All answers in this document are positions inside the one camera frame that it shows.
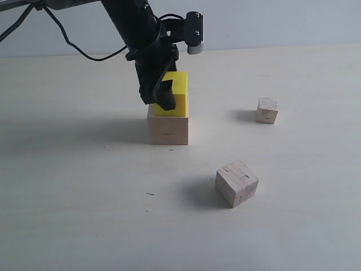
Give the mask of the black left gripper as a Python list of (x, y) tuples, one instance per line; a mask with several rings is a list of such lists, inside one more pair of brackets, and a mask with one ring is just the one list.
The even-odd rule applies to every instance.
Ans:
[(177, 70), (177, 46), (157, 43), (142, 50), (131, 46), (128, 49), (126, 60), (135, 61), (139, 94), (144, 104), (158, 104), (165, 111), (174, 110), (173, 80), (163, 81), (163, 78), (167, 72)]

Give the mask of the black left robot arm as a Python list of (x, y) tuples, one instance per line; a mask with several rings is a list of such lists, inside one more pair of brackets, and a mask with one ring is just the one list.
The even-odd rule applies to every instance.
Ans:
[(91, 2), (96, 1), (1, 1), (1, 11), (28, 4), (17, 21), (1, 34), (1, 42), (21, 25), (32, 9), (45, 10), (60, 28), (66, 43), (92, 61), (107, 60), (127, 48), (129, 52), (126, 59), (135, 61), (139, 94), (144, 104), (158, 104), (165, 111), (174, 110), (176, 101), (171, 89), (172, 80), (162, 80), (167, 71), (177, 70), (175, 62), (178, 60), (179, 52), (175, 44), (164, 40), (166, 29), (154, 15), (148, 1), (101, 1), (125, 43), (125, 47), (105, 58), (90, 57), (72, 43), (60, 21), (50, 11)]

